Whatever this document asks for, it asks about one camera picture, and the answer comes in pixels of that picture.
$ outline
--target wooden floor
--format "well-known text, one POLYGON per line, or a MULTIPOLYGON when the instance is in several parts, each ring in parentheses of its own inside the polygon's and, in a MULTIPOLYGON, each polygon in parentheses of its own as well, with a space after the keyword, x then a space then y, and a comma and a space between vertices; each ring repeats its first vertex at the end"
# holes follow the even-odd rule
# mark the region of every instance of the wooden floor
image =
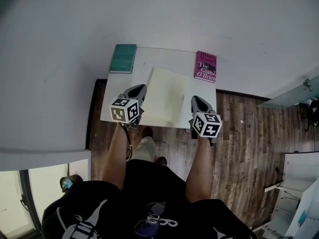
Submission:
MULTIPOLYGON (((90 136, 92 179, 98 180, 107 155, 115 123, 100 121, 105 83, 100 83, 94 106, 90 136)), ((211 148, 213 186, 211 198, 224 201, 248 226, 269 220, 278 190, 264 188, 279 182, 286 152, 318 150, 319 131, 305 132, 307 120, 301 120, 299 106, 286 110, 256 107, 263 101, 217 94, 217 113, 223 128, 217 144, 211 148)), ((131 129, 133 150, 144 126, 131 129)), ((158 156, 166 157, 169 168, 186 180, 195 155, 197 140, 184 129, 152 127, 158 156)))

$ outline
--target person's leg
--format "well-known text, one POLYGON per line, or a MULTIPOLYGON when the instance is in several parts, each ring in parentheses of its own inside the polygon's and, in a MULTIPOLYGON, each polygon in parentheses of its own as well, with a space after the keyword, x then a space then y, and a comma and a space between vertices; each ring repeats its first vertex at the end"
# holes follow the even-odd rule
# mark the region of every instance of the person's leg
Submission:
POLYGON ((154 162, 156 154, 156 145, 153 140, 153 131, 150 127, 146 127, 142 132, 143 139, 139 146, 132 153, 132 159, 141 159, 154 162))
POLYGON ((194 203, 210 198, 213 183, 209 140, 198 137, 198 148, 186 180, 186 198, 194 203))

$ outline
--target book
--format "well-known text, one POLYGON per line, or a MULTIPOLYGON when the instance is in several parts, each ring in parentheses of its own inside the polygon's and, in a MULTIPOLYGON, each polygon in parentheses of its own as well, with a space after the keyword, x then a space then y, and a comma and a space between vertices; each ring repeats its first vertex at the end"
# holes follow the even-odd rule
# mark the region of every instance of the book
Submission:
POLYGON ((113 53, 110 73, 130 74, 136 53, 136 44, 117 44, 113 53))
POLYGON ((198 51, 196 54, 194 78, 215 83, 217 69, 216 62, 216 56, 198 51))

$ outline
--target white tabletop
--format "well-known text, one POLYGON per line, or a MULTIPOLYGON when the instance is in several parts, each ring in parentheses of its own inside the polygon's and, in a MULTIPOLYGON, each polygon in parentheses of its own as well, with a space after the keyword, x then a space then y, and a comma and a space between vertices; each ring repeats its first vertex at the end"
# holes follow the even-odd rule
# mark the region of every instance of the white tabletop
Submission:
POLYGON ((194 78, 195 56, 196 53, 193 52, 138 47, 131 74, 109 74, 101 110, 101 120, 112 121, 109 110, 112 99, 132 86, 147 85, 150 81, 152 68, 155 67, 189 77, 189 88, 185 93, 179 121, 172 124, 162 119, 142 115, 141 125, 189 128, 188 121, 192 119, 190 100, 193 96, 205 99, 217 111, 215 84, 194 78))

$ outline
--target black shirt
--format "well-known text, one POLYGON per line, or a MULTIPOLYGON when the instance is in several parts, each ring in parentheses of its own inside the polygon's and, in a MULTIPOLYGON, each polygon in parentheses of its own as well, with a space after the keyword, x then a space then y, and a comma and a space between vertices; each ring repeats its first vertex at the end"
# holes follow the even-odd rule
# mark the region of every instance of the black shirt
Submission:
POLYGON ((62 238, 69 226, 86 221, 101 206, 93 229, 98 239, 143 238, 137 232, 148 235, 147 229, 156 228, 155 238, 256 238, 221 200, 191 204, 185 185, 166 166, 131 160, 122 191, 104 181, 72 185, 44 211, 42 233, 45 239, 62 238), (163 206, 160 216, 149 213, 155 203, 163 206))

